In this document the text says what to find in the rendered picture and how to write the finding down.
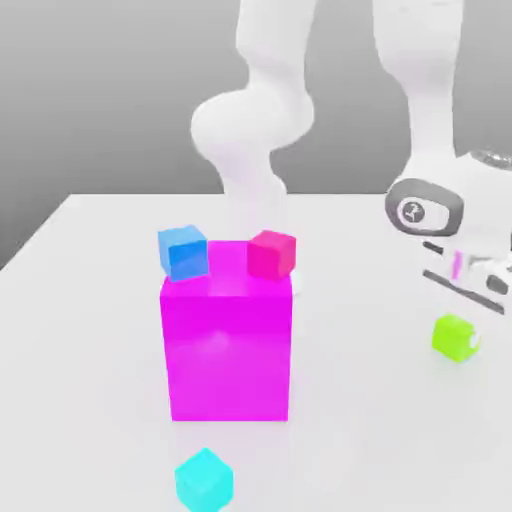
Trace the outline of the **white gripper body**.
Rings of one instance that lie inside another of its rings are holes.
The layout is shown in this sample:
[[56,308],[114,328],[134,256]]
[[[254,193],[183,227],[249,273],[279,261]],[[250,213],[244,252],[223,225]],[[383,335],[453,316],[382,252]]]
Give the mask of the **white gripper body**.
[[422,276],[481,310],[482,317],[507,318],[506,266],[470,266],[460,270],[456,278],[449,271],[431,267],[424,269]]

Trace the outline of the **small green cube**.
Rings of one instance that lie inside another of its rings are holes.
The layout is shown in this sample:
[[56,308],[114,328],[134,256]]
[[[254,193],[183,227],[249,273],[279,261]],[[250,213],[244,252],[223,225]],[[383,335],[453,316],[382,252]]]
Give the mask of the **small green cube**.
[[481,336],[469,321],[446,314],[434,325],[432,347],[455,362],[463,362],[475,354],[481,345]]

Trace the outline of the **large magenta box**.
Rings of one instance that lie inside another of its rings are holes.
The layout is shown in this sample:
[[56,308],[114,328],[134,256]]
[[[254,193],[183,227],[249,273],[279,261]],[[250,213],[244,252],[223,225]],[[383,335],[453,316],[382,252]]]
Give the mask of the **large magenta box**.
[[291,280],[249,275],[244,241],[211,241],[208,256],[207,275],[160,292],[171,417],[285,422]]

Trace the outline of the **small pink cube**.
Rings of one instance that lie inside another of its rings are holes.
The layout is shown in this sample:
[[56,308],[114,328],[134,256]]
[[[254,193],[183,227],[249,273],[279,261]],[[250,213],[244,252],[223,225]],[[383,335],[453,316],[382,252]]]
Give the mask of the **small pink cube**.
[[247,243],[247,269],[253,277],[279,280],[296,266],[294,236],[263,230]]

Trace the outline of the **small blue cube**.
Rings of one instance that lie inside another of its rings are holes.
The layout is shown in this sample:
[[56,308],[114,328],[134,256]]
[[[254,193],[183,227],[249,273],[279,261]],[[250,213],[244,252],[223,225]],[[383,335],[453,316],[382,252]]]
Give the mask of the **small blue cube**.
[[171,282],[207,275],[208,240],[194,225],[158,232],[161,267]]

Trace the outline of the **small cyan cube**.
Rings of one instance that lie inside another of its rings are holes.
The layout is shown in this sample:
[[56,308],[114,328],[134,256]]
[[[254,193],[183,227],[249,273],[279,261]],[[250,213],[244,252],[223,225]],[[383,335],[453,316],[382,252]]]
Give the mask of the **small cyan cube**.
[[208,448],[176,468],[174,476],[177,497],[191,512],[219,512],[233,499],[233,470]]

